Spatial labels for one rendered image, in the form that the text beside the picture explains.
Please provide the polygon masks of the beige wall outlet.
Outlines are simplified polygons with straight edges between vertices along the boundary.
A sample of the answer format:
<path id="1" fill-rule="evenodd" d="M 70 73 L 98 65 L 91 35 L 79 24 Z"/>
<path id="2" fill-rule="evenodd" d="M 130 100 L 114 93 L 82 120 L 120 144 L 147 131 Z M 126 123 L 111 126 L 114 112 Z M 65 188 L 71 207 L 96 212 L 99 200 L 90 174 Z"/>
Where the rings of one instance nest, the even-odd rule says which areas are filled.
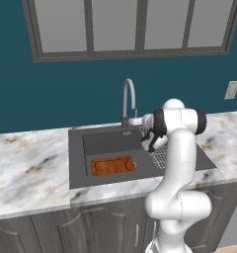
<path id="1" fill-rule="evenodd" d="M 225 93 L 225 100 L 234 99 L 237 93 L 237 81 L 230 81 Z"/>

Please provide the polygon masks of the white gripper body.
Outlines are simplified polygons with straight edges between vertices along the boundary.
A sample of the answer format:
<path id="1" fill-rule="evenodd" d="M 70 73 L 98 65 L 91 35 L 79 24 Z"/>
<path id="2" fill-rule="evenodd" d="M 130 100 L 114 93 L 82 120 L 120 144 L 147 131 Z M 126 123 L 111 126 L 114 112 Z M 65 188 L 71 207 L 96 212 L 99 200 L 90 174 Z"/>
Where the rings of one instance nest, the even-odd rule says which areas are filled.
<path id="1" fill-rule="evenodd" d="M 155 135 L 151 130 L 141 138 L 141 145 L 147 152 L 154 152 L 168 141 L 166 135 Z"/>

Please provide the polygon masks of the silver curved faucet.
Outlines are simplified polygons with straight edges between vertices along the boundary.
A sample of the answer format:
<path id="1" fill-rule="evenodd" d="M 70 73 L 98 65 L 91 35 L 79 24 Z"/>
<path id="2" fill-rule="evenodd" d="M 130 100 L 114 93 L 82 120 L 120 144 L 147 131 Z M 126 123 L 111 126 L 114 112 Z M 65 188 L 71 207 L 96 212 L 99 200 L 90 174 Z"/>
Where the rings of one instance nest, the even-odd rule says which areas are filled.
<path id="1" fill-rule="evenodd" d="M 130 90 L 131 108 L 136 109 L 135 89 L 131 79 L 127 78 L 123 84 L 123 101 L 122 101 L 122 116 L 121 127 L 127 127 L 127 90 Z"/>

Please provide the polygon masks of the grey framed window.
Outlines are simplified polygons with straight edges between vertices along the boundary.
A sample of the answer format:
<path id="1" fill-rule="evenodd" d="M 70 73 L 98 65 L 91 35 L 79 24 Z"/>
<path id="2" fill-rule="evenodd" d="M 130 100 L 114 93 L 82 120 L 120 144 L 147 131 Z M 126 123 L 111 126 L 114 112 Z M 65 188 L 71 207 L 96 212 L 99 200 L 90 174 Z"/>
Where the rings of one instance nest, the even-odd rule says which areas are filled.
<path id="1" fill-rule="evenodd" d="M 223 55 L 237 0 L 22 0 L 35 63 Z"/>

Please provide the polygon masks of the dark grey sink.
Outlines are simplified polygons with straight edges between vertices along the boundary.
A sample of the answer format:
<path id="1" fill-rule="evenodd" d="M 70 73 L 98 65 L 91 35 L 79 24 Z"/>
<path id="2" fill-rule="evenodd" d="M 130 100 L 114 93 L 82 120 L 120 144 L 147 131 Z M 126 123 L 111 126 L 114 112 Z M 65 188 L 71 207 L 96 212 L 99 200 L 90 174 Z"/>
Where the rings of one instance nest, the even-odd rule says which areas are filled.
<path id="1" fill-rule="evenodd" d="M 141 126 L 102 126 L 72 128 L 68 131 L 69 189 L 126 182 L 164 175 L 141 146 Z M 93 177 L 91 161 L 100 158 L 130 155 L 136 170 L 115 175 Z"/>

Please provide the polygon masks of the grey cupboard door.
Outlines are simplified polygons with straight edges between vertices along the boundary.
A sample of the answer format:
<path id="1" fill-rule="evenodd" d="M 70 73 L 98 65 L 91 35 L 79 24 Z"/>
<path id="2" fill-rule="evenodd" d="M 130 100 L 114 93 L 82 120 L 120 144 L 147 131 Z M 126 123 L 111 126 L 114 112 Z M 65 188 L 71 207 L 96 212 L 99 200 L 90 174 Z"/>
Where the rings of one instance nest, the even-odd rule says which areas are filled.
<path id="1" fill-rule="evenodd" d="M 40 253 L 40 246 L 29 218 L 0 220 L 0 253 Z"/>
<path id="2" fill-rule="evenodd" d="M 145 253 L 212 253 L 217 248 L 237 206 L 237 182 L 187 191 L 191 181 L 165 178 L 147 195 Z"/>
<path id="3" fill-rule="evenodd" d="M 142 252 L 146 221 L 142 198 L 50 211 L 33 215 L 32 221 L 42 253 Z"/>

